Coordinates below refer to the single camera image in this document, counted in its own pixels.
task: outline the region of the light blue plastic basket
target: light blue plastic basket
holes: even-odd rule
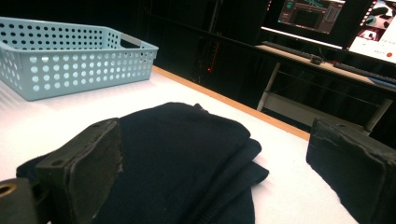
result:
[[[0,79],[28,101],[147,80],[157,50],[103,26],[0,17]]]

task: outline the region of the monitor screen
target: monitor screen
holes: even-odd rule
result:
[[[396,63],[396,1],[374,1],[349,50]]]
[[[346,49],[372,2],[273,0],[267,8],[262,29],[335,49]]]
[[[329,34],[345,1],[285,1],[278,22]]]

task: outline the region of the folded dark garment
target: folded dark garment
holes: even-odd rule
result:
[[[120,118],[120,133],[122,171],[93,223],[254,223],[250,187],[268,171],[242,124],[168,103]],[[18,176],[35,179],[43,158]]]
[[[326,119],[316,119],[306,161],[359,223],[396,223],[396,150]]]

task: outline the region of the desk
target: desk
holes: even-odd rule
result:
[[[389,106],[392,104],[393,99],[396,95],[396,90],[390,88],[388,86],[379,85],[374,83],[368,77],[363,77],[358,74],[350,73],[348,71],[344,71],[338,68],[335,68],[330,63],[322,63],[321,65],[316,65],[311,63],[308,59],[287,53],[285,51],[274,49],[265,45],[259,45],[257,48],[262,49],[266,52],[271,52],[274,55],[280,58],[288,58],[289,62],[294,62],[293,66],[300,67],[306,72],[312,72],[313,74],[320,74],[322,76],[333,77],[335,79],[339,79],[340,81],[345,81],[350,85],[359,85],[364,88],[374,90],[378,92],[378,94],[382,94],[384,96],[384,100],[382,104],[378,107],[378,109],[371,116],[369,121],[363,125],[357,125],[346,120],[341,120],[337,117],[331,116],[324,112],[318,111],[314,108],[298,104],[293,102],[292,100],[286,99],[285,97],[276,95],[271,93],[271,87],[276,79],[277,72],[279,70],[280,65],[283,63],[282,61],[276,63],[273,73],[271,74],[270,80],[266,85],[266,88],[262,94],[262,98],[260,99],[257,110],[261,111],[264,107],[271,109],[279,114],[282,114],[288,118],[295,119],[300,121],[301,123],[312,126],[312,122],[314,118],[327,118],[337,120],[338,122],[345,123],[346,125],[352,126],[360,130],[362,133],[370,134],[373,130],[374,126],[379,122],[381,117],[385,114]]]
[[[356,223],[335,192],[305,162],[309,134],[153,67],[150,80],[26,102],[0,82],[0,179],[62,146],[102,119],[167,102],[199,103],[245,125],[262,145],[255,162],[270,171],[252,188],[257,223]]]

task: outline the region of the dark navy cloth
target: dark navy cloth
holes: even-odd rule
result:
[[[268,171],[242,124],[168,103],[120,118],[120,131],[122,171],[93,223],[254,223],[250,187]]]

